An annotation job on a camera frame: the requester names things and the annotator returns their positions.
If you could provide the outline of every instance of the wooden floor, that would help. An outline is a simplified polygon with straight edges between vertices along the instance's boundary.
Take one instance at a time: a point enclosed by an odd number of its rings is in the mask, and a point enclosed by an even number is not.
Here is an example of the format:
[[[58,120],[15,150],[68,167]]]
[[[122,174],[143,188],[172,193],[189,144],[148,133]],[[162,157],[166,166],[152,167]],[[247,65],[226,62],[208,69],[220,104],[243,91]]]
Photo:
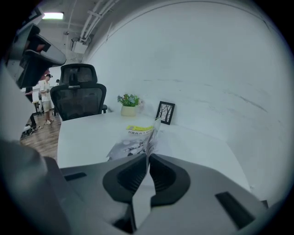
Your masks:
[[[43,128],[27,137],[21,138],[21,144],[34,148],[44,157],[52,157],[57,160],[57,144],[61,126],[58,114],[53,117],[52,113],[50,113],[50,118],[54,120],[51,125],[44,125],[44,114],[41,116],[35,115],[34,118],[37,127],[41,126]]]

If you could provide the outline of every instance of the curved white wall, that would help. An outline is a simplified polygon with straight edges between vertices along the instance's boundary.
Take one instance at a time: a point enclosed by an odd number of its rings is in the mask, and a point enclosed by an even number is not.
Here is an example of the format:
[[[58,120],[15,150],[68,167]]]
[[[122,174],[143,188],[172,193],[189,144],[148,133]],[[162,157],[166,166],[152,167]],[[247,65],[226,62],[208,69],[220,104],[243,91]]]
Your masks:
[[[209,2],[129,14],[114,25],[84,61],[107,87],[105,103],[119,112],[117,95],[135,93],[152,117],[159,101],[175,103],[172,123],[226,141],[252,192],[270,204],[281,199],[293,167],[294,73],[276,31]]]

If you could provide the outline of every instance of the picture frame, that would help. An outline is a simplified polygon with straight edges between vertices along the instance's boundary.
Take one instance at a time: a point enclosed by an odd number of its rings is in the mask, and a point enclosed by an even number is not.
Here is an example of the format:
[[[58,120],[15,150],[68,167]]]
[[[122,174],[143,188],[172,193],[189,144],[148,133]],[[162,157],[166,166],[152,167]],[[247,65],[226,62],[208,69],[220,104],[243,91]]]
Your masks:
[[[174,109],[175,109],[175,104],[160,101],[156,118],[160,117],[161,123],[170,125],[171,118],[174,113]]]

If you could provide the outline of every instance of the black mesh chair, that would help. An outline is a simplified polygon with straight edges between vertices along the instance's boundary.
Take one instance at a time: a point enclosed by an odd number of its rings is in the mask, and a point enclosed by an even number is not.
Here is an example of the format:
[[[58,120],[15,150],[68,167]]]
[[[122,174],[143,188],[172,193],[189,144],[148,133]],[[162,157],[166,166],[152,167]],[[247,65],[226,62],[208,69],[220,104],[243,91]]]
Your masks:
[[[106,87],[97,83],[92,65],[62,66],[59,86],[53,87],[50,94],[63,121],[101,114],[103,108],[105,110]]]

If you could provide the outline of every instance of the white desk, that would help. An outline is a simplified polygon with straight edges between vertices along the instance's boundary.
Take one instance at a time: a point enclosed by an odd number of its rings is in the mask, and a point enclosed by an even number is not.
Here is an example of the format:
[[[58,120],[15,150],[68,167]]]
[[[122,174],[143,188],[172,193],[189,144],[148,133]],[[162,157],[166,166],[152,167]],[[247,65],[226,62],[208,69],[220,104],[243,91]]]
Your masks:
[[[58,166],[105,162],[128,125],[148,127],[153,122],[147,116],[122,117],[114,112],[64,121],[58,140]],[[157,153],[215,169],[250,191],[239,162],[224,141],[175,125],[161,124],[160,130]]]

